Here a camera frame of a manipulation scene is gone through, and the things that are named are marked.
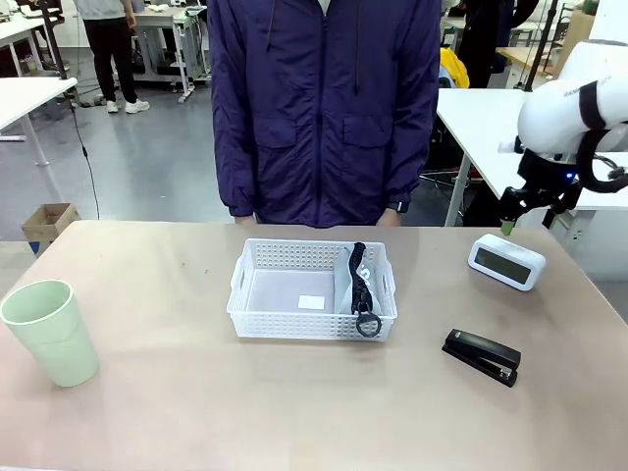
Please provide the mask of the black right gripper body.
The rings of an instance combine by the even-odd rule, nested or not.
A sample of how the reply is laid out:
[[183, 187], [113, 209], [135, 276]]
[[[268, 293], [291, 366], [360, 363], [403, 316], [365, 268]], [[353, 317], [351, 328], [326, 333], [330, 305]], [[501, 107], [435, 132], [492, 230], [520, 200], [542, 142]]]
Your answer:
[[517, 194], [526, 202], [576, 202], [582, 192], [575, 164], [546, 158], [529, 149], [524, 151], [517, 173], [525, 181]]

